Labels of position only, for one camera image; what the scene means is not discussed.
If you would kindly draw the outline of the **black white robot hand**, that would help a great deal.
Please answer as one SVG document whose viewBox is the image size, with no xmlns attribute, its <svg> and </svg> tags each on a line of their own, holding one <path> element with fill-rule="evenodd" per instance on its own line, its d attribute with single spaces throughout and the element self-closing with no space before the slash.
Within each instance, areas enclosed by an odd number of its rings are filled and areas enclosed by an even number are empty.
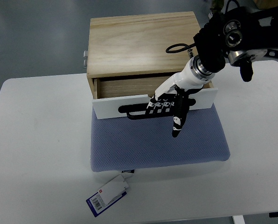
<svg viewBox="0 0 278 224">
<path fill-rule="evenodd" d="M 155 90 L 145 114 L 173 110 L 172 136 L 176 138 L 187 118 L 189 96 L 198 93 L 214 76 L 214 73 L 205 69 L 199 56 L 192 57 L 181 72 L 169 77 Z"/>
</svg>

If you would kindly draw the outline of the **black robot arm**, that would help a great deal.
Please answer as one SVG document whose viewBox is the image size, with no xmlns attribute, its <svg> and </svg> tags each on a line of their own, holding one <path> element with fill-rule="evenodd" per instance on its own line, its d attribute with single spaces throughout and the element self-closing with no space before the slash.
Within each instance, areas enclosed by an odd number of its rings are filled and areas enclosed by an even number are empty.
<svg viewBox="0 0 278 224">
<path fill-rule="evenodd" d="M 199 61 L 197 68 L 209 77 L 225 67 L 225 59 L 240 68 L 242 80 L 253 76 L 255 57 L 278 59 L 278 7 L 252 13 L 237 7 L 216 13 L 194 36 Z"/>
</svg>

